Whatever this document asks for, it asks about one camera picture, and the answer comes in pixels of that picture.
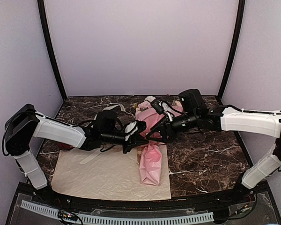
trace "beige mat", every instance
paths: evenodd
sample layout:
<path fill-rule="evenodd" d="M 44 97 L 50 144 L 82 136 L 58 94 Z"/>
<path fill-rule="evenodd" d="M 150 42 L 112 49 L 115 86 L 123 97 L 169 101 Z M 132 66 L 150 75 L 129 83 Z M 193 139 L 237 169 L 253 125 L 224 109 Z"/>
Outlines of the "beige mat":
<path fill-rule="evenodd" d="M 141 184 L 137 150 L 123 154 L 110 150 L 60 151 L 51 182 L 54 191 L 81 198 L 119 201 L 170 199 L 170 178 L 166 146 L 159 186 Z"/>

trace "pink bag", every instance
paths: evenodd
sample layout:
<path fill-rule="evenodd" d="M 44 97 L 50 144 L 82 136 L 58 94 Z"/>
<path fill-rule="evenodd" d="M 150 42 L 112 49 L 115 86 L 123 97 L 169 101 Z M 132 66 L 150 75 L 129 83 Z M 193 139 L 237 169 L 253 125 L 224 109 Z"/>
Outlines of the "pink bag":
<path fill-rule="evenodd" d="M 174 106 L 174 109 L 181 111 L 181 106 Z M 145 111 L 136 114 L 136 119 L 145 121 L 147 129 L 141 133 L 143 137 L 150 132 L 151 128 L 163 117 L 159 115 L 154 108 L 148 108 Z M 152 137 L 160 137 L 159 133 L 155 133 Z M 162 154 L 159 151 L 159 147 L 156 142 L 150 142 L 147 147 L 144 148 L 140 158 L 140 178 L 142 184 L 159 185 L 160 174 L 162 166 Z"/>
<path fill-rule="evenodd" d="M 140 158 L 140 179 L 142 184 L 159 185 L 162 154 L 156 144 L 149 143 Z"/>

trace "white wall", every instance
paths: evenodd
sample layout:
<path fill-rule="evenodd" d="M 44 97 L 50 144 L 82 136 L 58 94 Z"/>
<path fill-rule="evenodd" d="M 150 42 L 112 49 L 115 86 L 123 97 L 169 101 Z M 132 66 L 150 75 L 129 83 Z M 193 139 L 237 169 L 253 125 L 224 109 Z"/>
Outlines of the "white wall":
<path fill-rule="evenodd" d="M 237 0 L 47 0 L 69 96 L 216 95 Z"/>
<path fill-rule="evenodd" d="M 281 0 L 247 0 L 225 104 L 258 110 L 281 109 Z M 274 139 L 241 134 L 256 163 Z M 281 213 L 281 173 L 268 179 Z"/>
<path fill-rule="evenodd" d="M 24 176 L 4 157 L 4 124 L 26 103 L 54 116 L 62 103 L 44 42 L 36 0 L 0 0 L 0 225 Z M 40 141 L 34 142 L 34 153 Z"/>

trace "marble table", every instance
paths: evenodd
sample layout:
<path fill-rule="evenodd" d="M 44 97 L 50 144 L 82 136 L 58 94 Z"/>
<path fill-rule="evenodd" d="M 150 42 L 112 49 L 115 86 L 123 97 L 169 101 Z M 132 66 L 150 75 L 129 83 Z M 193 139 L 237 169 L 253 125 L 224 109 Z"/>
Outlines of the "marble table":
<path fill-rule="evenodd" d="M 57 119 L 68 123 L 91 120 L 107 106 L 122 104 L 126 112 L 116 108 L 123 124 L 134 120 L 135 106 L 146 96 L 69 97 Z M 156 96 L 173 102 L 177 96 Z M 217 104 L 215 97 L 204 96 L 208 106 Z M 51 181 L 59 156 L 55 142 L 45 140 L 37 160 Z M 238 176 L 249 168 L 245 155 L 233 132 L 180 133 L 167 143 L 172 197 L 212 193 L 233 188 Z"/>

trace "vent grille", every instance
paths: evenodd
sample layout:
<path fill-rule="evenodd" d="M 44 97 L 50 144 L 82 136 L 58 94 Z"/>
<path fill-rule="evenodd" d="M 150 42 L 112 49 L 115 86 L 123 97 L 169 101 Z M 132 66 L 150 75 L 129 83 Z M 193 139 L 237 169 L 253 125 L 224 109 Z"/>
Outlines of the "vent grille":
<path fill-rule="evenodd" d="M 34 202 L 28 202 L 25 200 L 22 200 L 21 208 L 41 214 L 46 217 L 58 219 L 57 215 L 59 210 L 55 208 L 39 205 Z M 83 221 L 84 225 L 192 225 L 214 221 L 212 212 L 183 217 L 150 219 L 99 217 L 83 213 L 79 213 L 78 216 Z"/>

